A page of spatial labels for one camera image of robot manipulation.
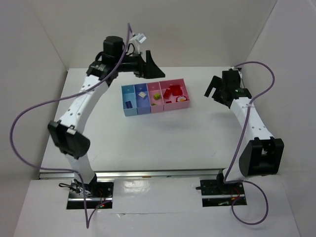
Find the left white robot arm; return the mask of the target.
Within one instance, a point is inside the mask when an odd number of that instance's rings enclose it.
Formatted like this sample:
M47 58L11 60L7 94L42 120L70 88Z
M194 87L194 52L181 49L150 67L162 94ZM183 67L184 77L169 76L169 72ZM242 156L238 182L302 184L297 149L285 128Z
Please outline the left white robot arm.
M75 185L86 193L96 192L97 176L92 170L87 152L90 140L83 135L86 122L101 96L121 72L133 72L136 77L157 79L165 73L155 64L150 51L143 59L140 44L144 34L133 35L128 42L117 36L109 36L87 71L78 96L68 110L57 120L50 121L48 130L54 145L63 153L75 174Z

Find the white lego brick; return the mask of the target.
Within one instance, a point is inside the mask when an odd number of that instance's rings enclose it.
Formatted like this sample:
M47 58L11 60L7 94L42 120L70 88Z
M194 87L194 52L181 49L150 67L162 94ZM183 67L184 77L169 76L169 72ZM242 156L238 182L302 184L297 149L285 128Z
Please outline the white lego brick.
M138 96L140 96L141 98L146 98L147 94L145 92L139 92Z

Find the blue lego brick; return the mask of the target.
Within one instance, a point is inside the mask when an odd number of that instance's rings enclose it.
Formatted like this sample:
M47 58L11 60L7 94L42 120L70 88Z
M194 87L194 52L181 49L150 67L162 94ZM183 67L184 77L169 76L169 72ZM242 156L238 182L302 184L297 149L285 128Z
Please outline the blue lego brick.
M126 105L127 109L132 109L133 108L133 105L132 105L131 101L126 101L125 105Z

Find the yellow green lego block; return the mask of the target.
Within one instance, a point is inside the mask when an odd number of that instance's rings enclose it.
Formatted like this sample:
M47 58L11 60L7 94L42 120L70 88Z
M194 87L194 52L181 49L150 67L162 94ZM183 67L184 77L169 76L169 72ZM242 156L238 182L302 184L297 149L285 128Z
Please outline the yellow green lego block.
M160 94L159 93L154 94L154 99L155 100L159 100L160 99Z

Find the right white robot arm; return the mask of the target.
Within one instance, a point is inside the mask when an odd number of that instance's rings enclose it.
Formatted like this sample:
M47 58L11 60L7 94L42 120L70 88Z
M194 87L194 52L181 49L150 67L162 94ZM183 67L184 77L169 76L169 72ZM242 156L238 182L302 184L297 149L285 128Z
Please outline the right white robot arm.
M239 183L251 177L278 173L284 142L275 138L264 125L247 88L241 87L239 70L229 69L221 77L213 76L205 94L227 106L238 119L246 146L237 152L234 164L220 170L209 190L227 194Z

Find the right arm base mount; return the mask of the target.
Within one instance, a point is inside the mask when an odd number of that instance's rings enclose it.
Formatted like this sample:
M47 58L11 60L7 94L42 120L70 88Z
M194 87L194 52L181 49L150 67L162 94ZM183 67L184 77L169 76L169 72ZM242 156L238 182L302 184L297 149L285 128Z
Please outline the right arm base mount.
M245 191L242 183L218 184L216 180L200 180L196 190L201 193L203 207L222 207L247 205Z

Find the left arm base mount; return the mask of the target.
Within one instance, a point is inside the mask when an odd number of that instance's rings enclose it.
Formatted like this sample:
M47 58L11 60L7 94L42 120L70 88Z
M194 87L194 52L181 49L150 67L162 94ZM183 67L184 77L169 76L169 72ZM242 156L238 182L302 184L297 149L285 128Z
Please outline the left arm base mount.
M78 187L74 181L70 184L59 183L59 187L69 189L66 209L84 209L82 188ZM114 182L98 182L96 191L93 193L86 191L87 209L95 209L97 205L100 205L100 209L112 209L113 191Z

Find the red white lego piece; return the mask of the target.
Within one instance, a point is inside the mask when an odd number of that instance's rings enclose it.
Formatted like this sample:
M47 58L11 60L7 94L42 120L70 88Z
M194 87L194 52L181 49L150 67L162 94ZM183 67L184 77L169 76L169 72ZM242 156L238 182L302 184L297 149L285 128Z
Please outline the red white lego piece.
M187 101L187 97L186 96L178 96L176 98L176 102L184 102L184 101Z

